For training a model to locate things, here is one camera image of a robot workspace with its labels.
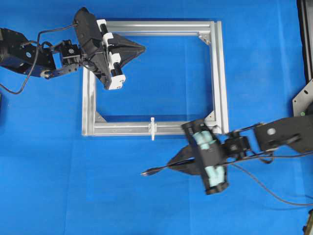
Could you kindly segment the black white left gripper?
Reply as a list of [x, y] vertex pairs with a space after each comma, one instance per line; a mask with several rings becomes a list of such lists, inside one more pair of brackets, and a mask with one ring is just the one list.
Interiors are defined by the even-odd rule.
[[96, 17], [85, 7], [79, 9], [73, 23], [84, 54], [81, 64], [90, 70], [106, 90], [121, 89], [126, 80], [121, 68], [145, 52], [144, 46], [119, 34], [101, 31]]

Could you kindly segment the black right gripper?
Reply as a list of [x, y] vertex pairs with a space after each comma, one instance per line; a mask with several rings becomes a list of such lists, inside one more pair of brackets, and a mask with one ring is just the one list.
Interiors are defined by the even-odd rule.
[[200, 175], [207, 195], [222, 192], [228, 187], [228, 180], [221, 142], [202, 119], [181, 127], [189, 145], [183, 147], [167, 165], [173, 165], [171, 170]]

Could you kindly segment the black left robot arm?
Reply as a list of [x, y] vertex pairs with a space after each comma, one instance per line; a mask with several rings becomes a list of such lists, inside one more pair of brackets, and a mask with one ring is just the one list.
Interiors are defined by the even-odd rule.
[[145, 46], [109, 32], [106, 21], [97, 23], [96, 17], [85, 7], [79, 9], [73, 23], [56, 31], [74, 28], [78, 44], [63, 40], [50, 42], [28, 40], [23, 34], [1, 28], [0, 65], [27, 77], [51, 79], [84, 67], [92, 72], [106, 90], [123, 86], [126, 76], [122, 67], [145, 52]]

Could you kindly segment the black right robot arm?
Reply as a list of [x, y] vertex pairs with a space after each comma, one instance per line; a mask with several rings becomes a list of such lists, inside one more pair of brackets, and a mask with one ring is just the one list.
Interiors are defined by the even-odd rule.
[[[167, 166], [189, 175], [199, 175], [206, 194], [222, 192], [228, 187], [228, 158], [244, 160], [251, 150], [249, 140], [241, 136], [241, 130], [228, 133], [221, 142], [213, 131], [197, 119], [182, 126], [188, 145], [184, 147]], [[266, 124], [251, 126], [262, 154], [271, 154], [282, 145], [287, 145], [298, 153], [308, 153], [313, 149], [313, 117], [287, 117]]]

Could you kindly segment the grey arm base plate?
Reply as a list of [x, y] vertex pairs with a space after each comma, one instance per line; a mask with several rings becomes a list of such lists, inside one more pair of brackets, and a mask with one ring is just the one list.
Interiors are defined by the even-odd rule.
[[293, 116], [304, 116], [312, 102], [313, 80], [311, 79], [308, 84], [292, 100]]

